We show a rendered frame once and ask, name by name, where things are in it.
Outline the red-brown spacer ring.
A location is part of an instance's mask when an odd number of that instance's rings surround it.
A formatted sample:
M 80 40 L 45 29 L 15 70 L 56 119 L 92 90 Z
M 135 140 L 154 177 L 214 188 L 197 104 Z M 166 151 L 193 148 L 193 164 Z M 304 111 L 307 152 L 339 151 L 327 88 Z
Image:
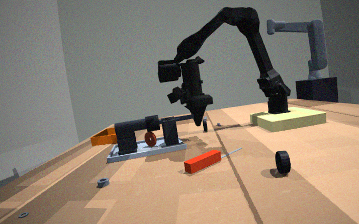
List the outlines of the red-brown spacer ring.
M 156 145 L 156 136 L 155 136 L 155 134 L 153 132 L 147 132 L 145 134 L 145 142 L 147 143 L 147 145 L 149 145 L 151 147 Z

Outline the red-handled screwdriver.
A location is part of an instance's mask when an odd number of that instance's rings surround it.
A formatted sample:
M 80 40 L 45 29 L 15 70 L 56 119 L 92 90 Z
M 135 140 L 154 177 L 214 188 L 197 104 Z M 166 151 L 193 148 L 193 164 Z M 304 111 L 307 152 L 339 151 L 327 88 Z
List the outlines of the red-handled screwdriver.
M 217 151 L 217 150 L 212 150 L 207 153 L 204 153 L 200 156 L 197 156 L 195 158 L 185 161 L 184 162 L 185 171 L 193 174 L 193 173 L 195 173 L 203 168 L 206 168 L 218 161 L 221 161 L 221 159 L 223 157 L 225 157 L 231 153 L 234 153 L 240 149 L 242 149 L 242 147 L 240 147 L 224 156 L 221 156 L 221 151 Z

